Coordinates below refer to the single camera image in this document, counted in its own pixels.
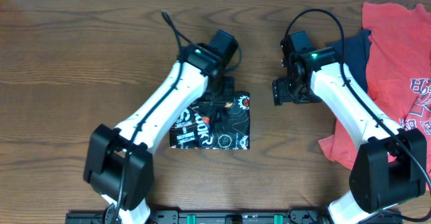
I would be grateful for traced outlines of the black patterned sports jersey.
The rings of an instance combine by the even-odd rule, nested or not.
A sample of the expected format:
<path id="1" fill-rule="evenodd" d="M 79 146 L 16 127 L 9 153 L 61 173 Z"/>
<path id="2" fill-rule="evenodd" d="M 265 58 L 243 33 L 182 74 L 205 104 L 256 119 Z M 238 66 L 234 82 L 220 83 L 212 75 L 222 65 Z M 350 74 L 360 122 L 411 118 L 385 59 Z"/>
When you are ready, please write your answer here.
<path id="1" fill-rule="evenodd" d="M 212 106 L 205 98 L 184 110 L 169 130 L 175 149 L 250 149 L 250 93 L 235 91 Z"/>

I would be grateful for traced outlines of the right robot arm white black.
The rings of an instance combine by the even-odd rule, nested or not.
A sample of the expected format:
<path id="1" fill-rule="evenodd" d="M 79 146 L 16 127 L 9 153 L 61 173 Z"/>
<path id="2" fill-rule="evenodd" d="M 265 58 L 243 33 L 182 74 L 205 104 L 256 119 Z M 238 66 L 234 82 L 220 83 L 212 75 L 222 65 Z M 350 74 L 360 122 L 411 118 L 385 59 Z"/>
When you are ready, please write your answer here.
<path id="1" fill-rule="evenodd" d="M 425 136 L 404 130 L 358 85 L 349 67 L 331 47 L 284 48 L 286 77 L 273 81 L 275 105 L 323 101 L 356 148 L 349 191 L 327 207 L 332 223 L 361 223 L 389 208 L 422 196 L 426 174 Z"/>

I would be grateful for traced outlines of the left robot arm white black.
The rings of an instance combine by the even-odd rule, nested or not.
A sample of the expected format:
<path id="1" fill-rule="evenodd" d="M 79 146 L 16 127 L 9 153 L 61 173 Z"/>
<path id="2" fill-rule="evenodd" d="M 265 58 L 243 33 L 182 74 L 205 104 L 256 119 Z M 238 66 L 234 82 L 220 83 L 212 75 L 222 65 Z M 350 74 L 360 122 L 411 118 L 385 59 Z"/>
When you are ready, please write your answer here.
<path id="1" fill-rule="evenodd" d="M 114 128 L 99 125 L 90 135 L 84 181 L 109 202 L 103 223 L 145 223 L 146 196 L 154 183 L 154 155 L 164 135 L 193 103 L 205 104 L 210 124 L 223 116 L 228 63 L 235 42 L 180 48 L 167 78 L 132 115 Z"/>

